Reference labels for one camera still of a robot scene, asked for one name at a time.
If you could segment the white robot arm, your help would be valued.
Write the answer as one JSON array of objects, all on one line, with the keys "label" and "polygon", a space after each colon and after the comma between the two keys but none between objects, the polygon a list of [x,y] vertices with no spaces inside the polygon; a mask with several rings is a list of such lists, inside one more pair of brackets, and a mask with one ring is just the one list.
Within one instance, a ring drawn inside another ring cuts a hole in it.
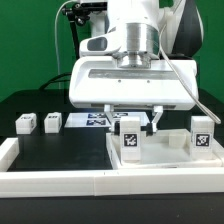
[{"label": "white robot arm", "polygon": [[81,43],[73,67],[70,102],[80,108],[102,107],[115,134],[121,123],[116,108],[151,109],[149,131],[164,110],[189,110],[198,102],[196,64],[171,60],[162,49],[157,0],[108,0],[108,31]]}]

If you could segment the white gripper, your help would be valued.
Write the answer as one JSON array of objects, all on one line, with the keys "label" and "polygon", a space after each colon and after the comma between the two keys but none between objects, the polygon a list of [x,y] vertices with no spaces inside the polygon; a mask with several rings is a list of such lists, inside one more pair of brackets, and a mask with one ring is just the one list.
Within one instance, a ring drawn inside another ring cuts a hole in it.
[{"label": "white gripper", "polygon": [[157,132],[166,110],[189,110],[198,98],[197,66],[193,60],[153,60],[149,68],[120,68],[110,56],[79,59],[72,71],[70,102],[80,108],[104,107],[110,131],[119,136],[114,107],[152,109],[152,120],[141,128],[147,136]]}]

